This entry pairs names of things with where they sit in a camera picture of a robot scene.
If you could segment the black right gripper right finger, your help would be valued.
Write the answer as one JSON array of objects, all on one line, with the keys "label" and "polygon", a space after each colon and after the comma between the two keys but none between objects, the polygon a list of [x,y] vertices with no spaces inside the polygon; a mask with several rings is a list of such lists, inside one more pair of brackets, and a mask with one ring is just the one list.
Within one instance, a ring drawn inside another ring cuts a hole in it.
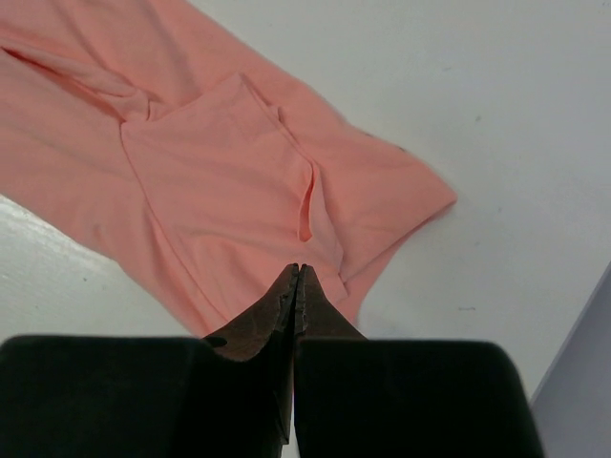
[{"label": "black right gripper right finger", "polygon": [[518,371],[497,344],[370,340],[314,270],[295,298],[294,424],[304,457],[540,457]]}]

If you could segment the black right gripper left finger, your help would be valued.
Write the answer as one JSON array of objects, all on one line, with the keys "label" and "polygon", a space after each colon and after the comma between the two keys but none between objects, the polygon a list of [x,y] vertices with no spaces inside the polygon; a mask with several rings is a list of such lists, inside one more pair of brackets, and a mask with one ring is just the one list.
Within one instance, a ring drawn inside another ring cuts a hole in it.
[{"label": "black right gripper left finger", "polygon": [[21,335],[1,346],[5,457],[278,457],[290,435],[295,293],[201,338]]}]

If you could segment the pink t-shirt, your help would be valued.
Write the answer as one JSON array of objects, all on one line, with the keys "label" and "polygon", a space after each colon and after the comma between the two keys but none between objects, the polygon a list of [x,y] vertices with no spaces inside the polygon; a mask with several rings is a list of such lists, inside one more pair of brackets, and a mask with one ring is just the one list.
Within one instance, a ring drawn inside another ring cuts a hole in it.
[{"label": "pink t-shirt", "polygon": [[1,191],[199,336],[292,262],[354,319],[456,200],[184,1],[2,3]]}]

